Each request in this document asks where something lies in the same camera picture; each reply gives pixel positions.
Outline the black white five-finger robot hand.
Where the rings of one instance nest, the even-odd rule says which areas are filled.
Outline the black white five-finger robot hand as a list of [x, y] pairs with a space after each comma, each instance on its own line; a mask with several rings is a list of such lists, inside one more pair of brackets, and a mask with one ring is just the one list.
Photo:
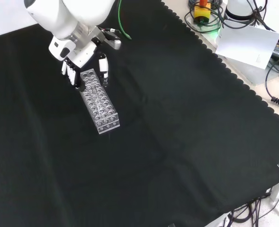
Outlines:
[[80, 92], [85, 90], [81, 69], [94, 56], [97, 46], [101, 43], [99, 38], [94, 37], [85, 47], [77, 50], [76, 44], [71, 40], [61, 41], [56, 37], [51, 40], [49, 51], [62, 62], [61, 74], [66, 76], [70, 84]]

